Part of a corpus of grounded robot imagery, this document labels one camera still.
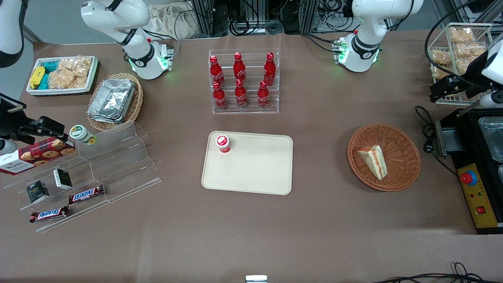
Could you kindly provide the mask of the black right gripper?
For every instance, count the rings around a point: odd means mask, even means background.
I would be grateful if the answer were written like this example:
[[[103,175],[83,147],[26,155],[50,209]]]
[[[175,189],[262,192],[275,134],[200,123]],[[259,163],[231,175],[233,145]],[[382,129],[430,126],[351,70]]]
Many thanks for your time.
[[[47,116],[29,118],[24,110],[27,105],[1,94],[0,136],[27,145],[35,144],[35,136],[53,137],[65,142],[65,126]]]

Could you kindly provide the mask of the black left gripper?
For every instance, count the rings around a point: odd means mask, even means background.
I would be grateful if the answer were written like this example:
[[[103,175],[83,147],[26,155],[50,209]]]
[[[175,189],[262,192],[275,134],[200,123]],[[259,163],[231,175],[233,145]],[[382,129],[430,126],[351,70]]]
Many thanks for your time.
[[[430,102],[437,102],[449,95],[465,93],[468,99],[487,92],[489,79],[481,73],[487,61],[487,55],[480,55],[469,63],[463,75],[447,75],[430,87]]]

